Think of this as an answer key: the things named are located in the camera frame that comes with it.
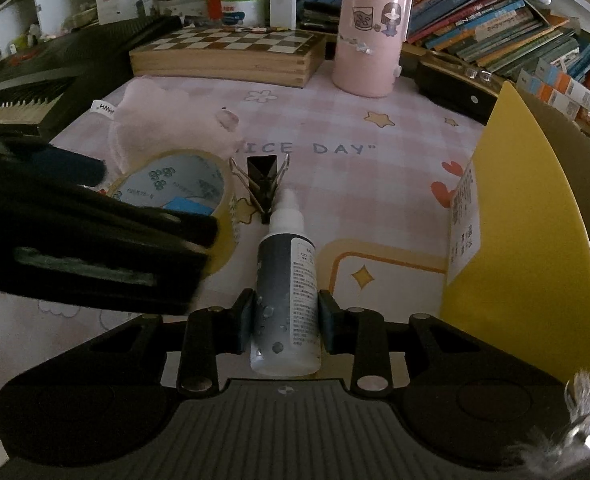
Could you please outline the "pink checkered table mat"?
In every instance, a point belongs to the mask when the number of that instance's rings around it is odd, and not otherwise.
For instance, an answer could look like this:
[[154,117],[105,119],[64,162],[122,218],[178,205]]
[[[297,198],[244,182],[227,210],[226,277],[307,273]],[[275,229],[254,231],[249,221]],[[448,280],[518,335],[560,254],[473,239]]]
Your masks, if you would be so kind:
[[[222,79],[154,77],[166,90],[183,90],[191,98],[212,98],[240,118],[245,144],[235,155],[245,166],[248,155],[290,153],[282,185],[297,196],[306,233],[324,258],[331,249],[357,252],[350,244],[377,246],[391,258],[443,268],[448,253],[449,209],[432,194],[442,182],[451,191],[459,177],[452,162],[465,168],[481,134],[481,125],[454,114],[417,93],[412,79],[400,77],[394,92],[368,99],[339,90],[325,62],[303,89]],[[84,113],[54,139],[55,144],[95,158],[108,157],[109,120]],[[257,247],[266,234],[258,214],[239,202],[240,241],[230,261],[203,281],[193,310],[229,307],[238,293],[255,284]],[[346,308],[355,304],[406,321],[409,309],[436,313],[444,276],[391,269],[373,257],[347,256],[338,266],[335,292]],[[360,289],[350,278],[366,265],[373,281]],[[384,292],[410,276],[428,287]],[[0,294],[0,390],[13,377],[78,344],[124,324],[137,314],[61,306],[52,302]]]

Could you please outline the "yellow tape roll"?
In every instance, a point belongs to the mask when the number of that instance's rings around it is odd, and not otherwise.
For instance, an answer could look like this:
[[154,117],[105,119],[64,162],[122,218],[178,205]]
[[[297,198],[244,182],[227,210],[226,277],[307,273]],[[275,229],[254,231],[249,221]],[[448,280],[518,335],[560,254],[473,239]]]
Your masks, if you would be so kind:
[[214,208],[209,217],[219,233],[208,249],[206,273],[217,273],[233,255],[240,239],[232,171],[222,158],[199,150],[167,152],[118,178],[107,195],[130,205],[162,208],[175,197],[185,197]]

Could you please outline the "white pen holder box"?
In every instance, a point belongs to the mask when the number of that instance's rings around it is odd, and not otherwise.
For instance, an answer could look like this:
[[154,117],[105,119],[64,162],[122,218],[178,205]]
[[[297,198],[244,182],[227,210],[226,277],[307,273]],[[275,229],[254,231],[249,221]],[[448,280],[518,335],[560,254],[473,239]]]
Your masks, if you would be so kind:
[[194,16],[194,18],[208,16],[206,0],[158,1],[157,9],[161,15]]

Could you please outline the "yellow cardboard box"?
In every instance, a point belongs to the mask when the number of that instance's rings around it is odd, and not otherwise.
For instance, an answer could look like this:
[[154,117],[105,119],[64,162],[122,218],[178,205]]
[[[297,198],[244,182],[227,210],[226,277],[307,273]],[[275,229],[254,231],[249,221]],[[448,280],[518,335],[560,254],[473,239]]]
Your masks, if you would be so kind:
[[561,382],[590,370],[590,238],[560,159],[586,137],[507,82],[450,198],[440,316]]

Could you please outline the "orange white medicine box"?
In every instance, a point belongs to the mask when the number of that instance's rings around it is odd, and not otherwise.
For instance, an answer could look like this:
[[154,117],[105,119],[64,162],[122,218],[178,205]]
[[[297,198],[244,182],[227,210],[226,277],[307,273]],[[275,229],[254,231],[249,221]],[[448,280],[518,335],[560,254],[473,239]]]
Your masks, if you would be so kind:
[[561,73],[549,84],[526,70],[521,70],[516,87],[552,106],[571,120],[577,118],[580,110],[590,113],[590,90],[567,74]]

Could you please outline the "black electronic keyboard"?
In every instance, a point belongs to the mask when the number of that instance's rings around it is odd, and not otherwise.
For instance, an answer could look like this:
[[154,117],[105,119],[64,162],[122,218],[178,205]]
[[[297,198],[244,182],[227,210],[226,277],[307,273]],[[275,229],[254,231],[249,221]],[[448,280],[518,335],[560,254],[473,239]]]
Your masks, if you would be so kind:
[[93,25],[0,62],[0,136],[52,140],[133,77],[130,52],[180,29],[176,16]]

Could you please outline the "white black dropper bottle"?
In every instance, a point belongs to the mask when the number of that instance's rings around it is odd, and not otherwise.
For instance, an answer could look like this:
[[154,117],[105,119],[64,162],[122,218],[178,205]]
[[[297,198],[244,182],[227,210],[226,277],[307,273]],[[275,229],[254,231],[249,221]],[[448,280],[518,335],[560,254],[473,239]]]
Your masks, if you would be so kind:
[[250,366],[269,377],[304,377],[321,367],[316,246],[296,194],[278,192],[257,255],[257,317]]

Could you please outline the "black binder clip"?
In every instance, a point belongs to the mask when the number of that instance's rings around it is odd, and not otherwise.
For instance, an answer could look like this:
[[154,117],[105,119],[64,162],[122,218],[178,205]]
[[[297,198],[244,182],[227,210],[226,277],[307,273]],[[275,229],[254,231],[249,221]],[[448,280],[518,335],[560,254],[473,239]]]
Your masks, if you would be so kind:
[[263,224],[270,222],[275,196],[289,164],[289,154],[281,162],[278,161],[278,156],[272,154],[248,156],[246,169],[234,158],[229,159],[232,175],[240,179],[246,188],[250,203],[259,211]]

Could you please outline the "pink plush toy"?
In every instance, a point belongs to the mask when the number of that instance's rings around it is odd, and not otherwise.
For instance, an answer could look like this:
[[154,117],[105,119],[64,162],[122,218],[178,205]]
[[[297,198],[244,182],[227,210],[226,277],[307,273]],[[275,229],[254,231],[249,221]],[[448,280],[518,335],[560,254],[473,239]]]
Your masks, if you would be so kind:
[[237,114],[214,99],[138,78],[115,108],[107,142],[112,160],[127,174],[167,152],[197,150],[227,159],[243,137]]

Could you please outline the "blue sticky note pad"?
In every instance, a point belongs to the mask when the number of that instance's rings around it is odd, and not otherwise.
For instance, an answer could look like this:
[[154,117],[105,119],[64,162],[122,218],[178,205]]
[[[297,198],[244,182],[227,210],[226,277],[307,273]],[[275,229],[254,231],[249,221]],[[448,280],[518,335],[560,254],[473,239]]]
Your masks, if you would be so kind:
[[187,214],[201,214],[202,216],[210,216],[214,212],[214,208],[185,197],[175,197],[162,208]]

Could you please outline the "white green lidded jar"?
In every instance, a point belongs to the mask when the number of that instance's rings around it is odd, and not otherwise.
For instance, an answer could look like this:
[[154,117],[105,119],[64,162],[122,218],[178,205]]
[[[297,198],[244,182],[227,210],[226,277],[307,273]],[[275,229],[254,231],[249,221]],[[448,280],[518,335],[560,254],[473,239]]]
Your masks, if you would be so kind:
[[267,23],[267,0],[221,0],[225,26],[262,27]]

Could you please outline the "pink cylindrical container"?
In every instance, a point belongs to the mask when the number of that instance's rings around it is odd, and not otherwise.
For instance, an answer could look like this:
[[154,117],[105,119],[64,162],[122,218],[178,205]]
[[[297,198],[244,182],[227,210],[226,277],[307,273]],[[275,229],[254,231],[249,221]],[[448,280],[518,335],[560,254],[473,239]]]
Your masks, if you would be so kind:
[[366,98],[391,94],[401,74],[413,0],[342,0],[333,84]]

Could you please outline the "wooden chess board box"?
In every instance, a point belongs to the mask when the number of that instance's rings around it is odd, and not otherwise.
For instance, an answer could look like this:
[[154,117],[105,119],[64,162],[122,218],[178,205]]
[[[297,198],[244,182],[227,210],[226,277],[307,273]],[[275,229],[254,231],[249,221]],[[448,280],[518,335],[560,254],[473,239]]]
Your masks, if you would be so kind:
[[229,79],[304,87],[326,36],[273,27],[184,28],[130,52],[136,76]]

